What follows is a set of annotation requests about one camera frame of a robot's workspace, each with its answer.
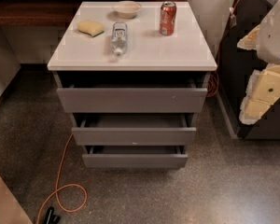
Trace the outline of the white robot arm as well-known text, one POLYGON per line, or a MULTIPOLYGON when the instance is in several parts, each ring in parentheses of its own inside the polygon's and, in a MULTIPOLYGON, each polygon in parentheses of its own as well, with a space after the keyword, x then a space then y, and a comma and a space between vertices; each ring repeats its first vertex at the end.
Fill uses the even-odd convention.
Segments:
POLYGON ((248 80, 239 120, 255 124, 280 98, 280 0, 246 36, 237 43, 239 49, 255 50, 266 62, 262 70, 254 70, 248 80))

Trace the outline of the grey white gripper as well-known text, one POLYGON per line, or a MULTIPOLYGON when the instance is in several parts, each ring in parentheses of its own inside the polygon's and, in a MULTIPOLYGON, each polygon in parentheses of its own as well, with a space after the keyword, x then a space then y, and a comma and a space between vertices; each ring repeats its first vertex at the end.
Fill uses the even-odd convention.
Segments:
POLYGON ((280 0, 237 47, 256 50, 258 57, 268 63, 262 71, 253 71, 240 106, 239 120, 252 125, 280 98, 280 0))

